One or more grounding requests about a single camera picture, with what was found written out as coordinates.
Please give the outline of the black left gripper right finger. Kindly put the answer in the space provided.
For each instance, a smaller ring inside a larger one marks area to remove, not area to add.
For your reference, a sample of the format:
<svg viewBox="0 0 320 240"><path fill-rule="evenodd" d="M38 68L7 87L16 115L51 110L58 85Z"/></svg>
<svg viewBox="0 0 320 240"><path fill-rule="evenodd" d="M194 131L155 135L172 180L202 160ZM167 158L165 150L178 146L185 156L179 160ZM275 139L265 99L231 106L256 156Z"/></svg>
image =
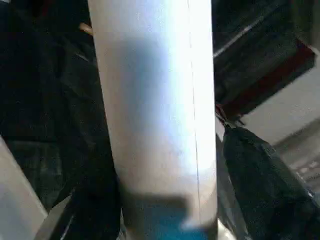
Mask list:
<svg viewBox="0 0 320 240"><path fill-rule="evenodd" d="M274 148L243 127L227 126L223 157L253 240L318 240L320 206Z"/></svg>

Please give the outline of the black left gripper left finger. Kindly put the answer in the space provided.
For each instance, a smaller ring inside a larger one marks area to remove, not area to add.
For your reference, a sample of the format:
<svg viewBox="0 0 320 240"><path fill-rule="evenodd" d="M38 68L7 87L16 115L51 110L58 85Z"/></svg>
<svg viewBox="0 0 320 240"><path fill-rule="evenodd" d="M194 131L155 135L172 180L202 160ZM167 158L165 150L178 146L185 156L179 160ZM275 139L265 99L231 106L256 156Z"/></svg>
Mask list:
<svg viewBox="0 0 320 240"><path fill-rule="evenodd" d="M117 239L121 200L114 170L77 171L66 182L56 202L63 200L67 203L50 239Z"/></svg>

